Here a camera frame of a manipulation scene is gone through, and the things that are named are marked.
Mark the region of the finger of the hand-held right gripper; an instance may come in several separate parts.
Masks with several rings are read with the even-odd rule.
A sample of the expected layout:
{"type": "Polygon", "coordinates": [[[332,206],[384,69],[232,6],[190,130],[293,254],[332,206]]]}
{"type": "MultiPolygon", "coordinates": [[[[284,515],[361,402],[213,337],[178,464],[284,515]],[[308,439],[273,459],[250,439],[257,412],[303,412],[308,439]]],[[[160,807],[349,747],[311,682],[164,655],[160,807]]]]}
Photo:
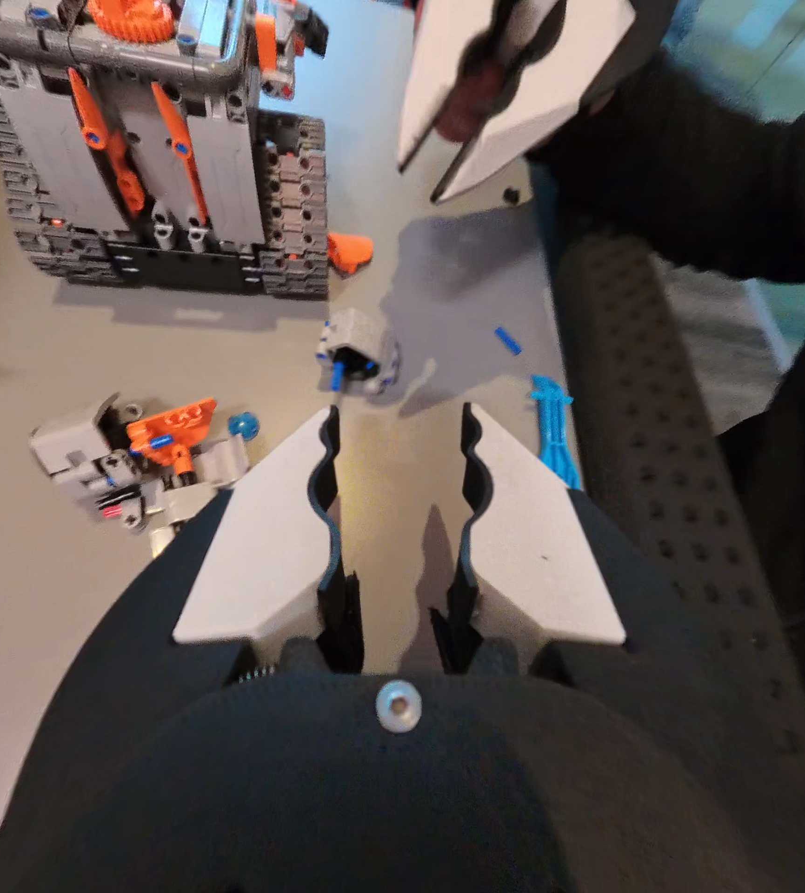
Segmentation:
{"type": "Polygon", "coordinates": [[[480,156],[466,160],[459,149],[432,191],[433,204],[483,184],[575,117],[582,90],[576,2],[502,2],[493,30],[504,65],[500,110],[477,142],[480,156]]]}
{"type": "Polygon", "coordinates": [[[493,46],[502,2],[418,2],[413,53],[399,114],[402,173],[432,133],[478,157],[477,142],[500,110],[504,65],[493,46]]]}

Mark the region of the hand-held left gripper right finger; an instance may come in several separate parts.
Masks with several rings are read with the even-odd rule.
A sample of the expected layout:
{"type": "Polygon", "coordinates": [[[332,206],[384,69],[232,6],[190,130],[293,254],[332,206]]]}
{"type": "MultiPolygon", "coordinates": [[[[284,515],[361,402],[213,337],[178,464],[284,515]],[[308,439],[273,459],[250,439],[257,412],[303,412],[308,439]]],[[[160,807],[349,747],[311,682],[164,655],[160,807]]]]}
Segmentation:
{"type": "Polygon", "coordinates": [[[476,403],[462,407],[460,452],[470,515],[445,611],[431,610],[438,647],[623,645],[624,624],[570,489],[476,403]]]}

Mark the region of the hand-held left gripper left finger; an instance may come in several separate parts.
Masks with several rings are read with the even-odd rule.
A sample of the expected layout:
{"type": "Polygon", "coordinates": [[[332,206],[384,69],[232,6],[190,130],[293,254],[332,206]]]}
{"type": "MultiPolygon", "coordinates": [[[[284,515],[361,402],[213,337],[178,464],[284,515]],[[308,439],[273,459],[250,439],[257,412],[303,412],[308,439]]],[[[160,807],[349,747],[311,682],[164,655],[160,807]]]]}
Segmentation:
{"type": "Polygon", "coordinates": [[[340,448],[340,412],[329,406],[234,484],[175,642],[363,647],[359,582],[341,553],[340,448]]]}

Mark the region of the light blue paddle piece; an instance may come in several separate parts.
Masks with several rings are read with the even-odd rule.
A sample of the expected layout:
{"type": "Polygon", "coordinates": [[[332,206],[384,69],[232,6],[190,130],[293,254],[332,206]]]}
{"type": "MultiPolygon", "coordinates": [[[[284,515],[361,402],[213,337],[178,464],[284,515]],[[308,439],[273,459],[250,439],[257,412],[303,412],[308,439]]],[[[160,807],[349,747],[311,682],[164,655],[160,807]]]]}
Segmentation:
{"type": "Polygon", "coordinates": [[[582,481],[567,441],[567,408],[573,398],[548,376],[531,375],[531,399],[539,428],[539,460],[570,489],[582,490],[582,481]]]}

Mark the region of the black dimpled foam mat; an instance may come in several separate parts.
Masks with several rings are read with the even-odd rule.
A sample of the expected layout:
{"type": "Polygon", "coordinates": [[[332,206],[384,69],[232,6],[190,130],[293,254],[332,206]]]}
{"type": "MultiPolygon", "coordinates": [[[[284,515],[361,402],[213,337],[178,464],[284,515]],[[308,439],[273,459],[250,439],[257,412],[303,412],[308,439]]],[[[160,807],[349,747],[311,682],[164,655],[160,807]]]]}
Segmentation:
{"type": "Polygon", "coordinates": [[[575,229],[553,301],[585,490],[651,566],[625,652],[573,670],[683,760],[758,891],[805,891],[805,692],[648,249],[575,229]]]}

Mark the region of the small grey orange brick assembly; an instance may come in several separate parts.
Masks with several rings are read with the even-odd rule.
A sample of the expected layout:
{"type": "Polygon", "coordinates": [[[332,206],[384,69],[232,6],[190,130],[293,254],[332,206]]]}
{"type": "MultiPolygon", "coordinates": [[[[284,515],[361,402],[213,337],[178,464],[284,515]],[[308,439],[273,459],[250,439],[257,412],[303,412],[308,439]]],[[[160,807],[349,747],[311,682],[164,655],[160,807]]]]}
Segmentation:
{"type": "Polygon", "coordinates": [[[156,557],[251,468],[250,442],[210,437],[217,405],[147,413],[114,394],[37,426],[29,449],[59,492],[97,520],[147,533],[156,557]]]}

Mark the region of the orange wedge brick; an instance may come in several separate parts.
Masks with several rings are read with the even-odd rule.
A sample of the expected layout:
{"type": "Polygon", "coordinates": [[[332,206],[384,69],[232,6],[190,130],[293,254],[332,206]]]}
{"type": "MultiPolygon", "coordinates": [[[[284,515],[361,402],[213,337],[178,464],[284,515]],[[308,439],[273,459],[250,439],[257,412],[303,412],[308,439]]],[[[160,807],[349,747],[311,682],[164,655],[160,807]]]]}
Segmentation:
{"type": "Polygon", "coordinates": [[[374,241],[369,237],[329,231],[326,239],[328,261],[343,276],[354,275],[374,257],[374,241]]]}

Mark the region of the large grey tracked brick vehicle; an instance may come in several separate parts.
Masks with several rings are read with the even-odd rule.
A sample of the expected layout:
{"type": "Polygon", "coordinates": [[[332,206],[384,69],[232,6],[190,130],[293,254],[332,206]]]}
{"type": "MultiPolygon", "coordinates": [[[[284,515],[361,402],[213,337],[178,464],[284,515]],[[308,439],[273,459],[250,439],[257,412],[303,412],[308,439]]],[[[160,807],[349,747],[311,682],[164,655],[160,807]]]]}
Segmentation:
{"type": "Polygon", "coordinates": [[[324,300],[326,134],[262,110],[329,28],[304,2],[0,1],[18,245],[76,285],[324,300]]]}

